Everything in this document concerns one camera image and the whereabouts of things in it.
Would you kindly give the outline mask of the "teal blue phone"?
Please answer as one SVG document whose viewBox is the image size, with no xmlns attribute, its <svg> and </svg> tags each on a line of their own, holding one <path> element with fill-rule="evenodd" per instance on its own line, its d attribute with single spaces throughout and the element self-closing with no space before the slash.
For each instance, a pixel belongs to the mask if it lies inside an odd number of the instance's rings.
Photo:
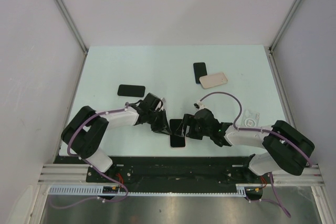
<svg viewBox="0 0 336 224">
<path fill-rule="evenodd" d="M 181 119 L 170 119 L 170 129 L 172 135 L 170 135 L 170 147 L 171 148 L 183 148 L 185 147 L 185 137 L 182 136 Z"/>
</svg>

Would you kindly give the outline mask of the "black phone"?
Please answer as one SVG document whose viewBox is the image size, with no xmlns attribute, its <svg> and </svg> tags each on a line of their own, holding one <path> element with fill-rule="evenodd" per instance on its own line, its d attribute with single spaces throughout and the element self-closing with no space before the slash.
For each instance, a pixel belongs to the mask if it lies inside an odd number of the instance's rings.
<svg viewBox="0 0 336 224">
<path fill-rule="evenodd" d="M 195 62 L 193 63 L 193 69 L 196 84 L 201 84 L 199 79 L 207 76 L 206 64 L 204 62 Z"/>
<path fill-rule="evenodd" d="M 120 97 L 142 98 L 145 94 L 145 86 L 121 84 L 118 87 L 117 95 Z"/>
</svg>

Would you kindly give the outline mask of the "pink phone case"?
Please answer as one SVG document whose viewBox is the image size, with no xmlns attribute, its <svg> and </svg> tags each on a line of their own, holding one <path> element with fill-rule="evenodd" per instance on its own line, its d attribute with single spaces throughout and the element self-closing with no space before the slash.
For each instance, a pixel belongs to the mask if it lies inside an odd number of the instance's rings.
<svg viewBox="0 0 336 224">
<path fill-rule="evenodd" d="M 182 150 L 185 148 L 185 146 L 178 146 L 178 147 L 171 146 L 170 148 L 173 150 Z"/>
</svg>

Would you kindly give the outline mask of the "clear transparent phone case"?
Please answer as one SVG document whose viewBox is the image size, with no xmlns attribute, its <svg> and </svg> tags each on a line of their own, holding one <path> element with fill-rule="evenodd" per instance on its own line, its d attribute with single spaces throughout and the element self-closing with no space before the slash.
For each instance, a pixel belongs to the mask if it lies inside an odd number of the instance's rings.
<svg viewBox="0 0 336 224">
<path fill-rule="evenodd" d="M 256 128 L 258 127 L 259 119 L 260 119 L 259 112 L 252 111 L 250 109 L 245 109 L 243 112 L 241 126 Z"/>
</svg>

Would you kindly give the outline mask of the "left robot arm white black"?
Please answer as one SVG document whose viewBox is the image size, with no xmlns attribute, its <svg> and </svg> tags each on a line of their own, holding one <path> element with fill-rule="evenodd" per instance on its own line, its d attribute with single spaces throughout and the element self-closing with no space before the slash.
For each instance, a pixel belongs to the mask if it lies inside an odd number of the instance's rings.
<svg viewBox="0 0 336 224">
<path fill-rule="evenodd" d="M 115 178 L 116 169 L 112 159 L 100 148 L 108 129 L 135 126 L 147 123 L 152 132 L 171 135 L 163 102 L 146 105 L 143 100 L 126 103 L 123 109 L 97 112 L 90 106 L 82 107 L 65 127 L 61 140 L 67 144 L 67 153 L 85 161 L 98 170 L 98 176 L 105 182 Z"/>
</svg>

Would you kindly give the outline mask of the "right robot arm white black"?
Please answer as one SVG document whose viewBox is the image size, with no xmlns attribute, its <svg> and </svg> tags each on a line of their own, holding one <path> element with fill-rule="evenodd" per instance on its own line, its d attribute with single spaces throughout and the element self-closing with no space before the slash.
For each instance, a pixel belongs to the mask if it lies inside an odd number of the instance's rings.
<svg viewBox="0 0 336 224">
<path fill-rule="evenodd" d="M 253 154 L 242 169 L 243 179 L 254 183 L 261 175 L 278 170 L 300 176 L 308 164 L 315 145 L 287 122 L 258 128 L 234 127 L 232 123 L 219 122 L 208 109 L 194 115 L 185 114 L 181 120 L 171 120 L 172 133 L 179 137 L 202 140 L 209 137 L 217 146 L 251 146 L 265 150 Z"/>
</svg>

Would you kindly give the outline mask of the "beige phone case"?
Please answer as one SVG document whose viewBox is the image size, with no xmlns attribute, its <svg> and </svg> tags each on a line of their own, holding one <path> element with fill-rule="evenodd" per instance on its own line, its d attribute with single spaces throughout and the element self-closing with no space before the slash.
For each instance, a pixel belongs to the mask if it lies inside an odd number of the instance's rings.
<svg viewBox="0 0 336 224">
<path fill-rule="evenodd" d="M 228 82 L 228 79 L 223 72 L 202 76 L 199 80 L 203 89 L 214 88 Z"/>
</svg>

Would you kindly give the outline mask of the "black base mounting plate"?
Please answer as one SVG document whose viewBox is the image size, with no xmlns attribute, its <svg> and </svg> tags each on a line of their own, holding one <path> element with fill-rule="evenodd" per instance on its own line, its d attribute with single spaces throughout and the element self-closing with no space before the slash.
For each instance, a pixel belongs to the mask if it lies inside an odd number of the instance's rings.
<svg viewBox="0 0 336 224">
<path fill-rule="evenodd" d="M 249 157 L 113 157 L 106 175 L 129 189 L 174 189 L 215 192 L 221 187 L 260 186 L 269 173 L 248 171 Z"/>
</svg>

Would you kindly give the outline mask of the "aluminium rail profile front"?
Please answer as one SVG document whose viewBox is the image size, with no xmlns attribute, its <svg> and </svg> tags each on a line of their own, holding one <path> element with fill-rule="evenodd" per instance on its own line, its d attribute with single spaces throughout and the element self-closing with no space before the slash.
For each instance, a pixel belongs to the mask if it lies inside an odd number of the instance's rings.
<svg viewBox="0 0 336 224">
<path fill-rule="evenodd" d="M 89 166 L 85 164 L 45 164 L 41 170 L 40 183 L 84 184 Z M 319 166 L 303 170 L 301 176 L 283 171 L 273 172 L 278 186 L 324 186 Z"/>
</svg>

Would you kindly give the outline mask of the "left aluminium frame post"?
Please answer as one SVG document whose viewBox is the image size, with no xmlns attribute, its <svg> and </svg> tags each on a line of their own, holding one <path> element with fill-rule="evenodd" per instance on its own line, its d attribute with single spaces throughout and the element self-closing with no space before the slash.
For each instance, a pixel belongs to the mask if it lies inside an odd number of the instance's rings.
<svg viewBox="0 0 336 224">
<path fill-rule="evenodd" d="M 66 25 L 68 26 L 70 32 L 75 38 L 75 41 L 77 42 L 78 46 L 80 47 L 81 51 L 87 55 L 88 53 L 88 47 L 85 45 L 85 42 L 64 2 L 64 0 L 53 0 L 59 9 L 61 16 L 63 17 Z"/>
</svg>

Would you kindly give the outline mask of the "aluminium frame post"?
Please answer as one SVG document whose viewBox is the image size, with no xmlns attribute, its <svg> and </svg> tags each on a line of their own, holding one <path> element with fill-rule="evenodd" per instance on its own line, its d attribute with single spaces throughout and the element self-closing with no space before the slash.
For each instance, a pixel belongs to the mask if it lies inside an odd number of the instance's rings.
<svg viewBox="0 0 336 224">
<path fill-rule="evenodd" d="M 53 0 L 59 9 L 61 16 L 63 17 L 66 25 L 68 26 L 70 32 L 75 38 L 75 41 L 77 42 L 78 46 L 80 47 L 81 51 L 87 55 L 88 53 L 88 47 L 85 45 L 85 42 L 64 2 L 64 0 Z"/>
<path fill-rule="evenodd" d="M 292 19 L 294 18 L 295 14 L 297 13 L 300 5 L 302 4 L 303 0 L 294 0 L 294 2 L 291 4 L 279 30 L 277 31 L 274 39 L 272 40 L 270 46 L 268 47 L 268 50 L 270 52 L 273 52 L 278 43 L 280 42 L 281 38 L 283 37 L 286 29 L 288 28 L 288 26 L 290 25 Z"/>
</svg>

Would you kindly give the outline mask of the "right aluminium frame post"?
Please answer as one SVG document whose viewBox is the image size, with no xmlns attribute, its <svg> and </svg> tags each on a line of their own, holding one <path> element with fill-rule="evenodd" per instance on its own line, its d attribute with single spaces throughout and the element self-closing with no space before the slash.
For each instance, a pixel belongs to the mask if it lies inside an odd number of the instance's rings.
<svg viewBox="0 0 336 224">
<path fill-rule="evenodd" d="M 286 29 L 288 28 L 288 26 L 290 25 L 292 19 L 294 18 L 295 14 L 297 13 L 300 5 L 302 4 L 303 0 L 294 0 L 294 2 L 291 4 L 279 30 L 277 31 L 274 39 L 272 40 L 270 46 L 268 47 L 268 50 L 270 52 L 273 52 L 278 43 L 280 42 L 281 38 L 283 37 Z"/>
</svg>

